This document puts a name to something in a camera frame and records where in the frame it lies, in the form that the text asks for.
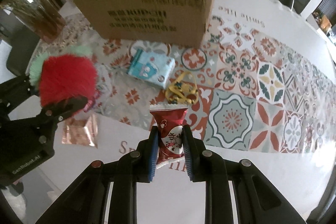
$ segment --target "red plush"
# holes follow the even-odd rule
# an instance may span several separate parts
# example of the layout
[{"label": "red plush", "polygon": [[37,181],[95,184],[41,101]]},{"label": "red plush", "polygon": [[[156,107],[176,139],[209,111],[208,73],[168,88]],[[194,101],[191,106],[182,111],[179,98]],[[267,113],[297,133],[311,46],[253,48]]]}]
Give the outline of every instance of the red plush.
[{"label": "red plush", "polygon": [[44,61],[39,85],[41,106],[64,99],[95,95],[97,72],[87,57],[71,54],[51,56]]}]

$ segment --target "red snack package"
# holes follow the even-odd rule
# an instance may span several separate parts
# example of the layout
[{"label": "red snack package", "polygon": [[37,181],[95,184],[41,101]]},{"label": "red snack package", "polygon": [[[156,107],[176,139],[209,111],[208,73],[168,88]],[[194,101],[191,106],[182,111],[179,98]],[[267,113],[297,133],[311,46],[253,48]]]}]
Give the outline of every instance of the red snack package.
[{"label": "red snack package", "polygon": [[149,112],[154,116],[161,137],[159,138],[159,157],[156,168],[184,158],[182,124],[187,111],[187,105],[150,106]]}]

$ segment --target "white table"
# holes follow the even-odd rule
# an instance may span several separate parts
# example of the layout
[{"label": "white table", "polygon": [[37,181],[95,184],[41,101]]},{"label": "white table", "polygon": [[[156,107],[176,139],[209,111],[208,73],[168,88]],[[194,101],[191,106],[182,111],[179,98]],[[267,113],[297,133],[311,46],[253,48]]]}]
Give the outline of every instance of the white table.
[{"label": "white table", "polygon": [[[61,9],[63,15],[72,12],[78,12],[78,9],[70,4]],[[292,47],[336,83],[333,61],[325,41],[303,18],[281,5],[279,1],[214,0],[212,14],[240,20],[245,20],[247,15],[248,24]],[[39,99],[32,97],[19,106],[16,115],[18,118],[31,117],[39,111]],[[60,191],[65,190],[93,160],[118,160],[123,152],[128,152],[129,148],[136,148],[138,141],[148,136],[148,132],[143,129],[100,116],[98,149],[95,149],[62,145],[62,126],[60,123],[55,135],[55,156],[40,166],[49,183]],[[228,160],[250,159],[305,219],[318,205],[335,159],[335,147],[320,153],[297,155],[245,152],[216,147],[210,149]],[[152,184],[139,185],[139,224],[204,223],[205,185],[189,182],[186,172],[181,170],[182,166],[183,164],[179,170],[175,170],[177,164],[172,169],[165,166],[157,171]],[[173,211],[169,218],[165,217],[167,211]]]}]

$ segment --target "floral tile pattern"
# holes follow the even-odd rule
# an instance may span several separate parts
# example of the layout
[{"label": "floral tile pattern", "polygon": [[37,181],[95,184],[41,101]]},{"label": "floral tile pattern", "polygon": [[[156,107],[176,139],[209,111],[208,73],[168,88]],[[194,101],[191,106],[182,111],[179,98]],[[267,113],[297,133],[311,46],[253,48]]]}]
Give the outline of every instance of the floral tile pattern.
[{"label": "floral tile pattern", "polygon": [[247,151],[255,103],[255,99],[215,89],[204,143]]},{"label": "floral tile pattern", "polygon": [[125,73],[142,49],[175,59],[171,80],[184,71],[196,78],[199,101],[189,107],[184,123],[205,144],[266,153],[314,153],[336,146],[335,85],[305,57],[248,27],[245,19],[213,15],[200,49],[103,39],[82,14],[65,20],[59,37],[51,44],[40,41],[35,54],[61,54],[72,45],[93,49],[98,78],[86,110],[151,128],[149,105],[167,102],[165,91]]},{"label": "floral tile pattern", "polygon": [[232,44],[220,46],[215,88],[255,98],[258,65],[249,51],[236,50]]},{"label": "floral tile pattern", "polygon": [[258,101],[249,150],[279,152],[284,125],[285,110],[282,107]]},{"label": "floral tile pattern", "polygon": [[282,106],[285,86],[280,71],[271,63],[260,62],[257,80],[259,84],[257,99]]},{"label": "floral tile pattern", "polygon": [[215,86],[216,66],[219,45],[205,42],[201,49],[172,46],[170,57],[175,59],[172,78],[177,78],[185,71],[190,71],[198,85],[210,88]]}]

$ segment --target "mint green fur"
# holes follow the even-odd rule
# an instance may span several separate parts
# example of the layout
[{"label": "mint green fur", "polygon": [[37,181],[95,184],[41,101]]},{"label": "mint green fur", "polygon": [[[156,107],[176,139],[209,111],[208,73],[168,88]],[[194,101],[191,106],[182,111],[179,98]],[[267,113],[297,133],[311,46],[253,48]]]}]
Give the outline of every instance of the mint green fur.
[{"label": "mint green fur", "polygon": [[42,73],[43,62],[48,59],[50,54],[48,52],[44,52],[39,54],[36,59],[31,63],[29,70],[29,82],[32,86],[37,86]]},{"label": "mint green fur", "polygon": [[70,46],[67,53],[74,54],[82,57],[92,57],[92,49],[88,46]]}]

